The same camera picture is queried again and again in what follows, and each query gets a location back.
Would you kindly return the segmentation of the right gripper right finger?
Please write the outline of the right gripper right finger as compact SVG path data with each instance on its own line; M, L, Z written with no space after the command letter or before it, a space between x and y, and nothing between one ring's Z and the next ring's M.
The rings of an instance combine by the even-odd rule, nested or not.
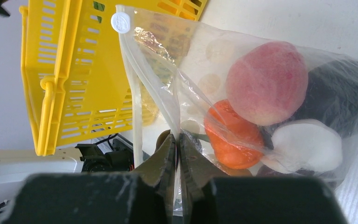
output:
M186 224L345 224L331 189L308 177L228 176L179 136Z

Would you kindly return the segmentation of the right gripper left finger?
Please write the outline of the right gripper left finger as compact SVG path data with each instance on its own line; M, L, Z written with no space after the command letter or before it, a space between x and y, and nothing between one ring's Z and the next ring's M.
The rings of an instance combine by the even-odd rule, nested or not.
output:
M131 172L35 174L1 216L3 224L170 224L175 139Z

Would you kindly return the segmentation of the orange pumpkin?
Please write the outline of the orange pumpkin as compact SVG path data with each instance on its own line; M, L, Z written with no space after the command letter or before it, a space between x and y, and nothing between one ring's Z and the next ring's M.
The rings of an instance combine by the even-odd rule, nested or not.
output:
M258 126L239 116L227 99L208 109L204 127L217 160L224 166L247 169L263 157L262 152L248 147L264 147Z

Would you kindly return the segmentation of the clear zip top bag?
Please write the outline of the clear zip top bag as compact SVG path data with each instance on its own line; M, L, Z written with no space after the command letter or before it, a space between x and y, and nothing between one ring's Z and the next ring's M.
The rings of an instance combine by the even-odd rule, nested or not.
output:
M338 187L358 151L358 60L116 5L133 105L229 175L315 177Z

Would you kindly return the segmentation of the white garlic bulb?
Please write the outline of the white garlic bulb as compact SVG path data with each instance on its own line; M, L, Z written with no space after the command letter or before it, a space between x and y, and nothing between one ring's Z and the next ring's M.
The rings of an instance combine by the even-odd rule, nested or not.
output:
M300 169L332 171L343 162L342 138L332 128L315 119L288 122L271 137L273 150L261 162L283 174Z

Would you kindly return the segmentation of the pink peach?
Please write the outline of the pink peach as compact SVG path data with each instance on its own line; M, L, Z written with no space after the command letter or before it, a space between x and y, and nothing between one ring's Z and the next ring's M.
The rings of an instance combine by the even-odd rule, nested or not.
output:
M283 122L305 100L305 59L288 42L268 42L238 58L226 78L226 96L234 111L259 126Z

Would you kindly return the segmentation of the yellow plastic basket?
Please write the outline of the yellow plastic basket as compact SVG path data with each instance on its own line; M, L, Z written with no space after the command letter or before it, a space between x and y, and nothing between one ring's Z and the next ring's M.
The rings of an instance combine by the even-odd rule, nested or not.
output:
M198 21L205 0L31 0L21 76L38 156L132 129L131 90L110 19L123 4Z

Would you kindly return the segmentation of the dark purple eggplant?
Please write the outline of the dark purple eggplant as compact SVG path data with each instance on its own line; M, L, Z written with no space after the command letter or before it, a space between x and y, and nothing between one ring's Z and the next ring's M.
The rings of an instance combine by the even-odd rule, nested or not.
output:
M358 133L358 62L336 60L308 72L306 97L293 119L316 119L342 138Z

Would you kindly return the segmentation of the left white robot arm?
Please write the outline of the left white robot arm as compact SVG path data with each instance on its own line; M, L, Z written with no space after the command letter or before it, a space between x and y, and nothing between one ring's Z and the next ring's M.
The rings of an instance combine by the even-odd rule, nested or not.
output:
M0 149L0 204L12 200L30 175L81 172L81 156L74 147L58 149L49 156L37 156L32 150Z

